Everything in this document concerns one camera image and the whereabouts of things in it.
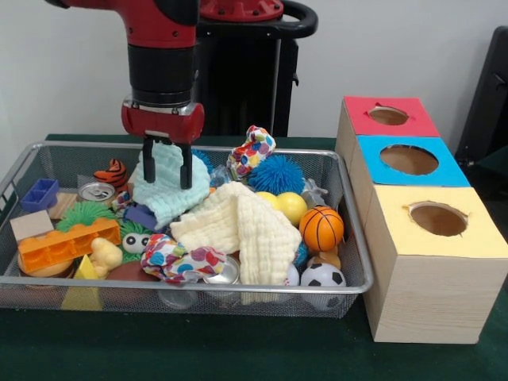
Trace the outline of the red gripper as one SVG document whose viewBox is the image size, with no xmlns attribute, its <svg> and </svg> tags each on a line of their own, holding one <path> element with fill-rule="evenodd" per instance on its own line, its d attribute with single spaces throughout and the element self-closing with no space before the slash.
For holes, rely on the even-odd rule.
<svg viewBox="0 0 508 381">
<path fill-rule="evenodd" d="M 143 171 L 147 183 L 156 181 L 156 164 L 152 156 L 155 138 L 165 138 L 180 144 L 183 164 L 180 168 L 180 186 L 192 188 L 191 144 L 201 136 L 205 110 L 201 103 L 191 102 L 183 107 L 142 106 L 126 98 L 121 107 L 121 121 L 125 131 L 137 137 L 145 137 L 143 143 Z"/>
</svg>

